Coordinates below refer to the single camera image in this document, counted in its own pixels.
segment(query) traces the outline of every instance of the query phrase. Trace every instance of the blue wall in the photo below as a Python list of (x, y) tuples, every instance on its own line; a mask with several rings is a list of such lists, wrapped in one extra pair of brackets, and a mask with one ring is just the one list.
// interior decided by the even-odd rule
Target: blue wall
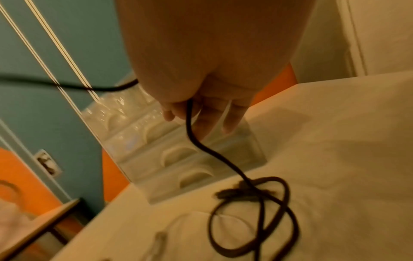
[[(24, 0), (0, 3), (54, 76), (80, 83)], [(35, 4), (92, 85), (113, 85), (130, 71), (112, 1)], [(1, 14), (0, 35), (0, 73), (47, 78)], [(66, 92), (80, 110), (92, 102), (87, 92)], [(83, 197), (95, 213), (104, 207), (101, 146), (57, 88), (0, 85), (0, 119), (32, 154), (45, 149), (52, 155), (63, 170), (55, 179), (70, 197)]]

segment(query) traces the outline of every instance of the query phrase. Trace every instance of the tangled black cord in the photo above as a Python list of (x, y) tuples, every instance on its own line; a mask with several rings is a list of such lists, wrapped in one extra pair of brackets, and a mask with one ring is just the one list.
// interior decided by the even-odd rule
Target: tangled black cord
[[(135, 79), (129, 83), (126, 83), (126, 84), (123, 84), (117, 87), (96, 86), (93, 88), (88, 88), (83, 85), (77, 85), (77, 84), (72, 84), (72, 83), (55, 84), (54, 82), (45, 80), (45, 79), (40, 79), (36, 77), (26, 77), (26, 76), (20, 76), (20, 75), (12, 75), (12, 74), (0, 74), (0, 82), (30, 83), (30, 84), (37, 85), (38, 87), (60, 86), (60, 87), (68, 88), (68, 89), (75, 89), (75, 90), (82, 90), (82, 91), (93, 89), (94, 91), (102, 91), (102, 92), (120, 92), (120, 91), (129, 89), (129, 88), (132, 88), (133, 86), (139, 83), (138, 80)], [(279, 177), (265, 177), (265, 178), (259, 178), (257, 180), (250, 180), (236, 165), (234, 165), (227, 158), (225, 158), (218, 152), (211, 150), (210, 148), (200, 143), (199, 140), (197, 140), (197, 138), (192, 132), (192, 127), (191, 127), (192, 104), (193, 104), (192, 99), (188, 100), (187, 112), (186, 112), (186, 132), (189, 137), (189, 140), (200, 150), (222, 161), (224, 164), (226, 164), (229, 168), (234, 170), (243, 179), (243, 181), (240, 182), (240, 185), (239, 185), (240, 188), (237, 190), (237, 193), (226, 197), (211, 212), (210, 218), (208, 220), (208, 237), (209, 237), (209, 241), (212, 247), (219, 254), (225, 257), (228, 257), (228, 258), (236, 258), (236, 257), (246, 255), (250, 252), (254, 252), (254, 260), (259, 261), (260, 255), (261, 255), (262, 243), (266, 241), (268, 237), (274, 232), (274, 230), (279, 225), (284, 214), (287, 213), (293, 223), (293, 232), (292, 232), (290, 239), (287, 241), (287, 243), (281, 248), (280, 251), (276, 253), (275, 257), (272, 259), (273, 261), (281, 261), (284, 257), (287, 256), (287, 254), (291, 252), (293, 246), (297, 242), (299, 235), (300, 235), (297, 219), (294, 213), (292, 212), (292, 210), (288, 207), (288, 203), (290, 200), (290, 189), (288, 187), (288, 184), (282, 178), (279, 178)], [(270, 193), (268, 193), (265, 190), (260, 190), (254, 185), (254, 183), (258, 185), (258, 184), (266, 183), (269, 181), (279, 182), (283, 185), (284, 196), (282, 200), (279, 200), (278, 198), (272, 196)], [(212, 233), (213, 218), (221, 208), (228, 205), (229, 203), (233, 201), (244, 201), (243, 198), (245, 197), (246, 194), (250, 198), (251, 196), (254, 197), (256, 201), (258, 201), (260, 204), (256, 237), (250, 242), (244, 244), (243, 246), (239, 248), (226, 249), (220, 246), (214, 240), (213, 233)], [(265, 200), (270, 200), (272, 202), (275, 202), (278, 205), (280, 205), (280, 207), (275, 213), (275, 216), (273, 217), (271, 222), (268, 224), (268, 226), (264, 228), (264, 222), (265, 222), (265, 202), (264, 201)]]

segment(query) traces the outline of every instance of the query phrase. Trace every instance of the skin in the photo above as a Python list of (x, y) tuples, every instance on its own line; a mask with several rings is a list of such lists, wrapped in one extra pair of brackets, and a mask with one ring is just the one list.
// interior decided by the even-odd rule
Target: skin
[(230, 104), (233, 131), (256, 93), (289, 63), (315, 0), (117, 0), (124, 44), (140, 83), (168, 121), (203, 139)]

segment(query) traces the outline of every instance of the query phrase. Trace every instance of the white wall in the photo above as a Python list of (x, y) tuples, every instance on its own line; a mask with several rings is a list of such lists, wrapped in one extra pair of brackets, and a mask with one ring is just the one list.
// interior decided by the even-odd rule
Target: white wall
[(413, 0), (338, 2), (356, 67), (359, 61), (365, 74), (413, 70)]

